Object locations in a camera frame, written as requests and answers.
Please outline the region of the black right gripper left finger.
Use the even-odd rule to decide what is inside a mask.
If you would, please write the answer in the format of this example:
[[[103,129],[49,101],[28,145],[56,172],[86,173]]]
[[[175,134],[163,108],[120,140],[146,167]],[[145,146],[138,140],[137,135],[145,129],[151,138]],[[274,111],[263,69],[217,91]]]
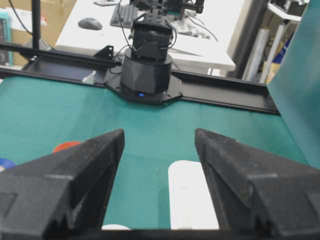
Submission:
[[[123,129],[0,174],[0,237],[62,240],[102,231],[125,147]]]

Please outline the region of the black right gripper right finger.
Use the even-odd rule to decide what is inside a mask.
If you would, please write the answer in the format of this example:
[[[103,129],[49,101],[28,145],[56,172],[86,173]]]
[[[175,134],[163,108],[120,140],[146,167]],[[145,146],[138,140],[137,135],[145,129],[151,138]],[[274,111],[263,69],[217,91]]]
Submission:
[[[202,128],[194,144],[221,229],[319,239],[319,169]]]

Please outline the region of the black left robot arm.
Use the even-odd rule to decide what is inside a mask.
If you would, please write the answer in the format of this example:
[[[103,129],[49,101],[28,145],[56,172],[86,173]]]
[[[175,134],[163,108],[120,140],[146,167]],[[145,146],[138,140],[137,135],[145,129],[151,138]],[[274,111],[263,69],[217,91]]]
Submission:
[[[168,54],[177,32],[169,23],[167,3],[154,0],[133,21],[132,45],[125,51],[118,72],[109,69],[104,85],[120,97],[145,104],[161,104],[183,97],[182,81],[172,75]]]

